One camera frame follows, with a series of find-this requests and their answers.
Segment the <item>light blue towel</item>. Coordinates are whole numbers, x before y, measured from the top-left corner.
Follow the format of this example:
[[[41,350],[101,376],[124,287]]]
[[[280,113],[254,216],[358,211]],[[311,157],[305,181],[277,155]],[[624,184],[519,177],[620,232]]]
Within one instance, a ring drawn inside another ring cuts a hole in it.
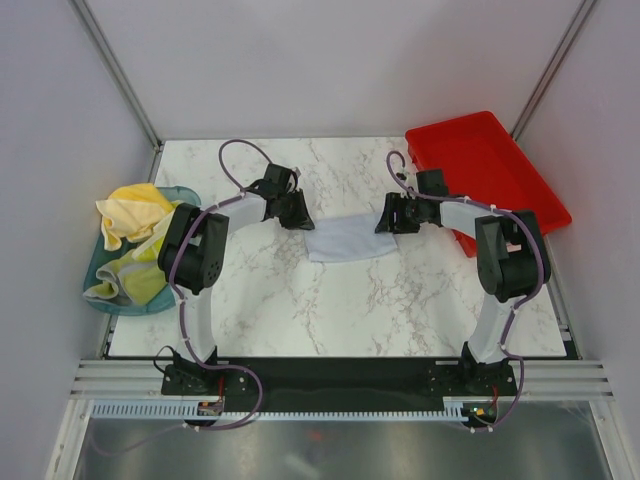
[[[391,233],[376,233],[375,213],[321,219],[305,233],[308,258],[314,263],[348,263],[373,259],[397,250]]]

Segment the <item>green frog pattern towel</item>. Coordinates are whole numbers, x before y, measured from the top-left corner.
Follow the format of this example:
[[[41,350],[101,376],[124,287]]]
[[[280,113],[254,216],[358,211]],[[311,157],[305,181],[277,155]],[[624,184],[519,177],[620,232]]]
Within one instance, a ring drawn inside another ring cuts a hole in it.
[[[150,263],[158,259],[165,236],[173,219],[173,215],[177,210],[177,207],[181,204],[182,201],[180,200],[173,201],[171,205],[174,209],[153,227],[151,236],[132,251],[132,258],[135,261]]]

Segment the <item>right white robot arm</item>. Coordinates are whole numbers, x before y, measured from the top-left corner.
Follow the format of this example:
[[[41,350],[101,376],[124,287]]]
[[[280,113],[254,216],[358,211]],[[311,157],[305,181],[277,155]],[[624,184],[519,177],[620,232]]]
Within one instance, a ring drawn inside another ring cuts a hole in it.
[[[520,308],[549,281],[551,267],[537,217],[531,210],[510,211],[450,196],[440,170],[417,175],[418,191],[399,177],[401,193],[385,196],[375,232],[413,234],[424,224],[474,239],[479,282],[485,292],[475,330],[463,347],[473,360],[457,370],[458,385],[480,394],[493,383],[488,364],[516,356],[508,351],[511,327]]]

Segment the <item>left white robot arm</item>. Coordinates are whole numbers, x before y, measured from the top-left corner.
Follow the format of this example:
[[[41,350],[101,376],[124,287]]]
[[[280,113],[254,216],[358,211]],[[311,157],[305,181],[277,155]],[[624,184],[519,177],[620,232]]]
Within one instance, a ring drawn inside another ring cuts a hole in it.
[[[269,164],[264,175],[236,195],[207,208],[182,203],[173,213],[158,267],[178,308],[179,354],[193,362],[184,382],[197,394],[213,391],[219,371],[208,363],[217,353],[212,327],[212,290],[219,280],[229,236],[268,220],[286,230],[311,231],[299,171]]]

